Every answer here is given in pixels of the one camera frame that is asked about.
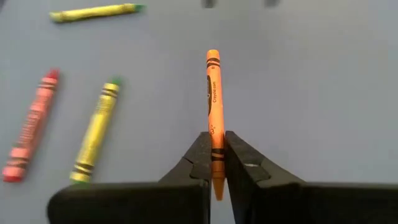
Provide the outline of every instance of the tabletop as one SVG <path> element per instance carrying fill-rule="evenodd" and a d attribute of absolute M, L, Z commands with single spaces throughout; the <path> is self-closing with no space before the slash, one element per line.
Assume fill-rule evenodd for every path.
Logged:
<path fill-rule="evenodd" d="M 207 130 L 206 52 L 221 56 L 225 128 L 306 181 L 397 183 L 394 0 L 141 0 L 140 14 L 54 24 L 50 11 L 122 0 L 0 4 L 0 158 L 35 88 L 62 71 L 44 137 L 0 223 L 46 223 L 103 83 L 123 77 L 93 182 L 156 181 Z M 228 190 L 212 223 L 232 223 Z"/>

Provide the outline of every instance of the crayon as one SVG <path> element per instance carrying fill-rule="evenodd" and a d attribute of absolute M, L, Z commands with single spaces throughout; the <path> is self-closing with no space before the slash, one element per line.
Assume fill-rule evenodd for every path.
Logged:
<path fill-rule="evenodd" d="M 221 87 L 220 54 L 217 50 L 207 52 L 208 122 L 211 136 L 211 173 L 217 200 L 224 192 L 224 114 Z"/>
<path fill-rule="evenodd" d="M 58 70 L 49 71 L 37 87 L 35 100 L 30 105 L 22 131 L 2 170 L 3 181 L 20 182 L 25 176 L 27 165 L 39 143 L 45 120 L 50 112 L 58 75 Z"/>
<path fill-rule="evenodd" d="M 140 4 L 121 4 L 112 6 L 92 7 L 89 9 L 75 9 L 69 11 L 50 12 L 50 17 L 54 22 L 72 22 L 91 17 L 101 16 L 115 16 L 120 14 L 127 14 L 139 12 L 144 5 Z"/>
<path fill-rule="evenodd" d="M 104 84 L 94 115 L 91 117 L 90 125 L 81 144 L 75 167 L 70 174 L 70 179 L 74 182 L 87 183 L 90 181 L 98 148 L 102 143 L 112 110 L 116 104 L 120 83 L 120 79 L 115 77 Z"/>

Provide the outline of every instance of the blue surface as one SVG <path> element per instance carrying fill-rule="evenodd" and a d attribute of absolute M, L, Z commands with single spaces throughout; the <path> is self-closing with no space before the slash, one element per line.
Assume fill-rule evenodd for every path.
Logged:
<path fill-rule="evenodd" d="M 394 0 L 143 0 L 143 14 L 54 24 L 50 11 L 122 0 L 6 1 L 0 11 L 0 158 L 36 84 L 64 76 L 21 184 L 0 183 L 0 223 L 45 223 L 69 184 L 103 83 L 124 77 L 94 182 L 158 180 L 206 127 L 208 49 L 220 50 L 226 129 L 308 181 L 398 182 Z M 229 195 L 213 223 L 232 223 Z"/>

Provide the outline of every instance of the yellow crayon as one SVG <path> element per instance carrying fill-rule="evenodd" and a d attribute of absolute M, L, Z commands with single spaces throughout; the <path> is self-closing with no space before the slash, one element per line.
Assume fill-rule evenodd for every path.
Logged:
<path fill-rule="evenodd" d="M 72 22 L 91 17 L 115 16 L 119 14 L 139 12 L 143 7 L 144 6 L 140 4 L 125 3 L 121 5 L 93 7 L 89 9 L 50 12 L 50 17 L 54 22 Z"/>
<path fill-rule="evenodd" d="M 106 126 L 116 103 L 120 86 L 120 79 L 113 78 L 105 83 L 94 115 L 91 117 L 83 144 L 81 145 L 75 167 L 70 174 L 74 182 L 89 182 L 98 148 L 100 147 Z"/>

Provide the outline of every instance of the red crayon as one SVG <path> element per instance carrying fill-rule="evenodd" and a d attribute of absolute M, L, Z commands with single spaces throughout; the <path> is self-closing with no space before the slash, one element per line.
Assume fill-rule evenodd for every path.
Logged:
<path fill-rule="evenodd" d="M 7 165 L 2 170 L 3 181 L 19 182 L 24 177 L 27 164 L 45 126 L 45 119 L 57 87 L 58 75 L 58 70 L 49 71 L 37 88 L 36 98 L 29 108 L 21 134 L 11 149 Z"/>

